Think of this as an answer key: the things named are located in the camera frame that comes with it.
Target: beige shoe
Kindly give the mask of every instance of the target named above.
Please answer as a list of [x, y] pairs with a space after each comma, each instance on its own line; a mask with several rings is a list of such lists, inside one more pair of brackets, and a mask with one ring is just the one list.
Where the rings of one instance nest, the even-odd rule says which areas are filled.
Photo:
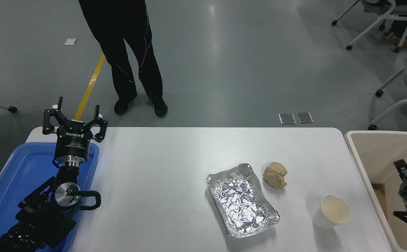
[[[396, 37], [396, 35], [392, 32], [390, 35], [388, 35], [387, 37], [385, 37], [385, 41], [398, 45], [399, 42], [401, 41], [400, 38]], [[404, 40], [404, 43], [402, 43], [403, 47], [407, 47], [407, 39]]]
[[390, 26], [387, 30], [384, 31], [386, 36], [390, 35], [393, 32], [393, 26]]

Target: chair leg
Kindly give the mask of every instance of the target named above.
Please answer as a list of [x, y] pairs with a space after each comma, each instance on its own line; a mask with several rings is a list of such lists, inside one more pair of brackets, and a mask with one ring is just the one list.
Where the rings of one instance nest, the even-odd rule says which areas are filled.
[[390, 2], [390, 4], [392, 5], [389, 10], [387, 10], [386, 13], [382, 14], [380, 17], [378, 17], [378, 19], [376, 21], [374, 21], [373, 24], [371, 24], [367, 29], [365, 29], [365, 31], [363, 31], [362, 33], [360, 33], [355, 39], [353, 39], [347, 46], [347, 50], [351, 50], [353, 45], [357, 42], [357, 40], [359, 40], [360, 38], [362, 38], [365, 34], [367, 34], [371, 29], [373, 29], [373, 27], [375, 27], [376, 25], [378, 25], [379, 23], [381, 23], [382, 21], [384, 21], [384, 19], [389, 19], [389, 14], [392, 13], [392, 11], [395, 9], [396, 7], [396, 2], [395, 0], [387, 0]]
[[370, 122], [370, 125], [376, 126], [377, 123], [379, 123], [382, 119], [384, 119], [386, 116], [391, 114], [392, 112], [395, 112], [399, 107], [406, 105], [407, 104], [407, 99], [400, 100], [399, 102], [396, 102], [392, 107], [389, 107], [384, 113], [379, 115], [376, 119]]
[[[407, 16], [387, 16], [387, 20], [400, 20], [400, 21], [407, 21]], [[407, 26], [405, 27], [404, 33], [402, 34], [401, 40], [398, 46], [395, 48], [394, 52], [398, 53], [401, 49], [404, 40], [407, 38]]]
[[16, 112], [16, 107], [14, 106], [9, 106], [9, 105], [4, 105], [0, 103], [0, 108], [8, 110], [11, 113], [15, 113]]
[[336, 25], [337, 21], [339, 21], [341, 18], [343, 18], [343, 16], [345, 16], [345, 14], [352, 9], [352, 7], [354, 7], [354, 5], [356, 5], [360, 0], [356, 0], [354, 1], [354, 3], [352, 3], [340, 16], [338, 16], [338, 18], [336, 18], [334, 21], [332, 21], [332, 25]]
[[392, 82], [394, 79], [396, 79], [398, 76], [400, 76], [402, 74], [402, 72], [404, 72], [404, 67], [401, 67], [401, 69], [399, 69], [396, 73], [394, 73], [392, 76], [390, 76], [390, 78], [388, 78], [386, 81], [384, 81], [384, 83], [382, 83], [382, 85], [378, 87], [378, 90], [376, 91], [375, 95], [377, 97], [381, 97], [382, 94], [384, 93], [384, 91], [382, 91], [382, 89], [384, 89], [388, 84], [390, 84], [390, 82]]
[[382, 24], [379, 25], [379, 30], [384, 30], [385, 29], [385, 19], [382, 21]]

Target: black shoe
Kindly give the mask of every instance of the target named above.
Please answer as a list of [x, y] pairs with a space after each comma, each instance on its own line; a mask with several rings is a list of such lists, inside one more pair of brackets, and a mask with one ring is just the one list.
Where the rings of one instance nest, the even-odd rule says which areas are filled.
[[163, 99], [154, 102], [154, 112], [159, 118], [163, 118], [168, 114], [168, 106]]
[[117, 115], [124, 115], [127, 110], [128, 110], [128, 104], [131, 102], [133, 99], [135, 99], [136, 95], [133, 98], [130, 99], [119, 99], [115, 103], [115, 113]]

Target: blue tray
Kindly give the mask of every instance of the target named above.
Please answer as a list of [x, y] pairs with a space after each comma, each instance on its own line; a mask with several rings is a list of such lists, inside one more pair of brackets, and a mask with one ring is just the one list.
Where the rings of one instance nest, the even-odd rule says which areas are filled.
[[[0, 173], [0, 236], [18, 222], [15, 219], [20, 210], [18, 203], [50, 177], [56, 176], [57, 168], [52, 164], [55, 149], [55, 142], [27, 142], [12, 152]], [[98, 146], [91, 143], [88, 161], [80, 165], [80, 174], [77, 177], [77, 183], [82, 190], [90, 189], [98, 165], [98, 156]], [[74, 215], [77, 224], [81, 213], [82, 211], [78, 211]], [[77, 225], [55, 249], [46, 246], [38, 251], [67, 252], [74, 240], [76, 229]]]

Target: yellow floor line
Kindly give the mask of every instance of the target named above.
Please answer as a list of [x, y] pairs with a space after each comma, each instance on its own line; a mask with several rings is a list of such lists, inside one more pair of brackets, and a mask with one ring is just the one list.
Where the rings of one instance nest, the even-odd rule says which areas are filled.
[[82, 112], [84, 112], [85, 105], [87, 105], [88, 98], [90, 97], [91, 91], [93, 90], [94, 83], [96, 82], [99, 72], [101, 71], [101, 67], [102, 67], [102, 64], [104, 63], [104, 59], [105, 59], [105, 56], [104, 56], [104, 53], [102, 53], [101, 57], [99, 58], [98, 64], [96, 65], [96, 68], [94, 69], [94, 73], [93, 73], [93, 76], [91, 77], [90, 83], [88, 83], [87, 90], [85, 90], [85, 94], [82, 97], [82, 101], [80, 102], [76, 115], [74, 116], [74, 120], [76, 120], [76, 121], [80, 121]]

